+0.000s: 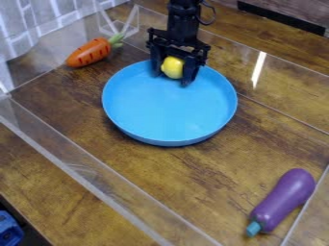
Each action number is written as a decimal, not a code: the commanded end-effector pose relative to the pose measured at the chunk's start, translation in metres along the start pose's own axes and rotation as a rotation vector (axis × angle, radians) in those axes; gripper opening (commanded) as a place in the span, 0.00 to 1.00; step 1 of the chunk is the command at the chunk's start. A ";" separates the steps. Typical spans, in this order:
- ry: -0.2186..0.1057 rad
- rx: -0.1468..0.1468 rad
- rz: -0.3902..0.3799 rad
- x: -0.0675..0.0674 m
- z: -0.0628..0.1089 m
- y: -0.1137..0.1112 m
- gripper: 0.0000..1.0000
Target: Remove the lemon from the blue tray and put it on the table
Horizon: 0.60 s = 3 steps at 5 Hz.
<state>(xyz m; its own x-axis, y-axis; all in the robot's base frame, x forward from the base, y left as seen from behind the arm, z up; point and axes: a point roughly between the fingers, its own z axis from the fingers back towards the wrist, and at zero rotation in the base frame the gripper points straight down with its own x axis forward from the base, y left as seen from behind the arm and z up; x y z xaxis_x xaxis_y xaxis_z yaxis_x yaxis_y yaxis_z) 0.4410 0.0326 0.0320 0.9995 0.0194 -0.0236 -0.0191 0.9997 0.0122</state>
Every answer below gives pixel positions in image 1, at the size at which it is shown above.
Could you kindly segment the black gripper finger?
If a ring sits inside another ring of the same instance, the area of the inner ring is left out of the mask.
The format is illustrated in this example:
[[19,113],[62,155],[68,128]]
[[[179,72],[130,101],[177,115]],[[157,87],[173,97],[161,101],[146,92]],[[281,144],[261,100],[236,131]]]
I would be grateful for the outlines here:
[[161,45],[153,44],[150,47],[150,60],[153,75],[159,76],[162,74],[161,65],[166,58],[166,48]]
[[191,53],[183,58],[182,78],[181,78],[182,86],[189,86],[190,83],[195,80],[199,67],[203,65],[205,65],[203,57],[197,53]]

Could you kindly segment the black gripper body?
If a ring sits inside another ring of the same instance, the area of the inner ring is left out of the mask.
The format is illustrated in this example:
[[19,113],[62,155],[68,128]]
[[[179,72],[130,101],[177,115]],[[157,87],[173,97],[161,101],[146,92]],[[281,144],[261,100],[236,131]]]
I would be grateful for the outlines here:
[[183,59],[191,53],[197,53],[206,61],[211,47],[198,39],[198,29],[197,19],[169,20],[166,30],[149,28],[149,50],[153,44],[161,45],[166,48],[166,56],[174,55]]

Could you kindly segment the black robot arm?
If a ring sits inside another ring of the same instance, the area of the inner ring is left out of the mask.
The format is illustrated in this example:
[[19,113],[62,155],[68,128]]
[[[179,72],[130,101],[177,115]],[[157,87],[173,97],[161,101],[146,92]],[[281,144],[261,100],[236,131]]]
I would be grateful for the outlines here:
[[153,74],[162,74],[161,65],[169,56],[183,61],[181,85],[187,86],[206,64],[211,46],[198,39],[203,0],[170,0],[167,29],[149,28],[147,49]]

